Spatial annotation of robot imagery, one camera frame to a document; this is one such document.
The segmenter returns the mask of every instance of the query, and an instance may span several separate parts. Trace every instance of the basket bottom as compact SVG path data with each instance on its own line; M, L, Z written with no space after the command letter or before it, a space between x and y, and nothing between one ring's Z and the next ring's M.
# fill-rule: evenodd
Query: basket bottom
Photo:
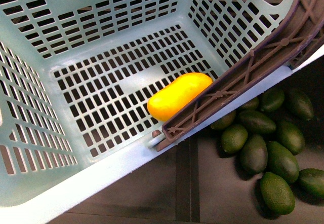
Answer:
M147 100L175 78L203 72L215 80L223 72L190 29L172 25L52 72L91 161L159 128Z

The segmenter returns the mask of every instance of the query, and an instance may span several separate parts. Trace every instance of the avocado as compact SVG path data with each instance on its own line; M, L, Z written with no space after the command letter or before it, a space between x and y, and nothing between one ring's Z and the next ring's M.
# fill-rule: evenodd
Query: avocado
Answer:
M268 169L282 177L287 183L294 183L299 175L299 165L293 154L276 141L267 143Z
M231 111L230 113L226 114L224 117L213 122L211 124L211 128L214 130L224 130L233 123L235 116L236 116L236 110Z
M271 113L276 111L285 100L285 93L279 87L272 87L260 95L260 111Z
M303 133L293 123L281 120L277 122L276 137L294 156L305 148Z
M300 89L292 88L286 92L286 108L302 120L314 118L313 105L309 97Z
M287 182L280 176L266 172L260 181L261 195L270 210L287 215L295 208L295 197Z
M247 138L247 130L240 124L233 124L222 133L221 144L223 150L229 154L236 153L242 149Z
M298 184L307 193L324 199L324 171L306 168L299 172Z
M255 97L251 99L250 101L244 103L242 106L240 106L237 110L242 111L242 110L256 110L259 106L259 98Z
M241 111L238 120L247 130L255 134L271 134L276 130L274 121L259 111Z
M264 171L268 162L268 151L261 135L254 134L248 138L239 154L239 161L249 174Z

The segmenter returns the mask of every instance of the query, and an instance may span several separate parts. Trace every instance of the yellow fruit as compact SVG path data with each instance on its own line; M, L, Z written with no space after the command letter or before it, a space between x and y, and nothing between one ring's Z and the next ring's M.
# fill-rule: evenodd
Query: yellow fruit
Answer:
M155 93L147 103L149 113L166 121L207 88L213 80L203 73L186 73Z

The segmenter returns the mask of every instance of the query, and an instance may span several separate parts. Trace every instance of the dark floor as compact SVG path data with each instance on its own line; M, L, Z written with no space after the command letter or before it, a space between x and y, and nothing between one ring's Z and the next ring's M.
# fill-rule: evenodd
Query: dark floor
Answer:
M300 169L324 169L324 57L280 86L301 88L311 98L315 119L310 122L283 108L272 116L293 120L304 133ZM269 213L258 191L261 175L246 176L236 157L222 155L218 137L208 128L200 131L50 223L324 223L324 201L295 184L293 213Z

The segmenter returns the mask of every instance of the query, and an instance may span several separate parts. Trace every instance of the light blue basket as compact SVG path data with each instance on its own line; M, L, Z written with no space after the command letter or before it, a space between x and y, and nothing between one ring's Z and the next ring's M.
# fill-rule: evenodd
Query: light blue basket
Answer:
M0 0L1 222L47 221L161 154L148 98L185 72L216 80L292 2Z

